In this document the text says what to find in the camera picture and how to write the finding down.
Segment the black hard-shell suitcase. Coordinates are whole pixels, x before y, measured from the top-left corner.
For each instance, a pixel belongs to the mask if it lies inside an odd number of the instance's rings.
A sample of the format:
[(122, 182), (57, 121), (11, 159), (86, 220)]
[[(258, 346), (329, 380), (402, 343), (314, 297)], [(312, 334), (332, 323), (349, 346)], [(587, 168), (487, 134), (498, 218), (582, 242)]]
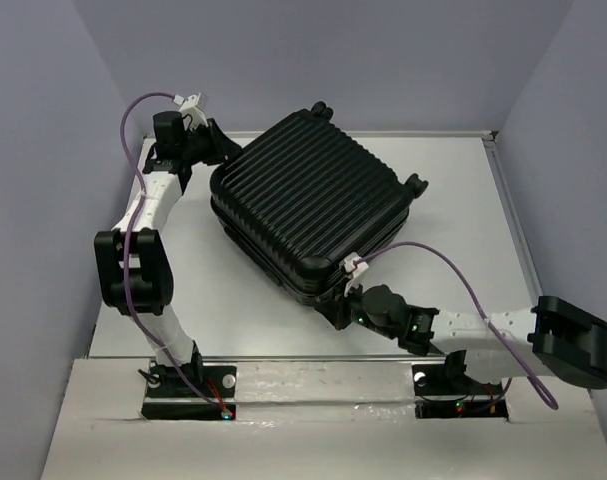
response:
[(305, 306), (343, 289), (343, 260), (389, 244), (429, 185), (399, 178), (332, 115), (322, 101), (289, 114), (210, 177), (226, 234)]

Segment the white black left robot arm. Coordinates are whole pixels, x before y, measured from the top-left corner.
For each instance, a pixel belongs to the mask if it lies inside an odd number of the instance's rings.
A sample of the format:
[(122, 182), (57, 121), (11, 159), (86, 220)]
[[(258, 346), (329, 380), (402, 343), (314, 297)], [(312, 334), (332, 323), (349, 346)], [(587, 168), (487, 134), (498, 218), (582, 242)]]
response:
[(160, 381), (192, 395), (204, 383), (202, 356), (172, 307), (174, 277), (162, 241), (170, 213), (196, 164), (220, 165), (241, 147), (212, 118), (164, 111), (154, 115), (154, 142), (135, 168), (139, 190), (123, 218), (94, 238), (104, 303), (127, 316), (154, 351)]

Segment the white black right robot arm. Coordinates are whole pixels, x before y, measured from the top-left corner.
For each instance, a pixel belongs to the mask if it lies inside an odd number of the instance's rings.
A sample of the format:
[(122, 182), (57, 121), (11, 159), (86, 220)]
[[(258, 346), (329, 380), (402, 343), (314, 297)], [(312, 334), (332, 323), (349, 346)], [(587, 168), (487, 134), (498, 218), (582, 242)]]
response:
[(411, 305), (386, 285), (359, 287), (314, 304), (336, 329), (360, 325), (412, 355), (440, 355), (453, 391), (509, 377), (554, 376), (584, 389), (607, 389), (607, 322), (554, 296), (535, 306), (461, 314)]

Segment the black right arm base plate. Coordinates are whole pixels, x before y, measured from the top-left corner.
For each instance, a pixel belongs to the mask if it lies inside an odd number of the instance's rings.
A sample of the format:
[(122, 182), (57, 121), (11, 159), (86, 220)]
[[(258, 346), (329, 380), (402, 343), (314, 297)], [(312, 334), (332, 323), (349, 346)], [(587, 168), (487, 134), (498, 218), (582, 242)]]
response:
[(482, 384), (465, 376), (450, 379), (443, 364), (412, 367), (415, 416), (419, 420), (505, 419), (505, 386)]

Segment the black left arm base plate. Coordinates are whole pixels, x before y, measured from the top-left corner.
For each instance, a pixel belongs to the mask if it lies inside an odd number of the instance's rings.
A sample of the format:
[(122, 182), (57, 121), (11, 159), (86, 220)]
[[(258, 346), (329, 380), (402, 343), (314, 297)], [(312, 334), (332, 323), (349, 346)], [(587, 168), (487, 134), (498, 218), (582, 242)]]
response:
[(145, 393), (141, 415), (147, 420), (233, 421), (236, 419), (237, 366), (206, 364), (203, 381), (192, 382), (201, 396), (190, 389), (172, 367), (151, 362), (139, 369)]

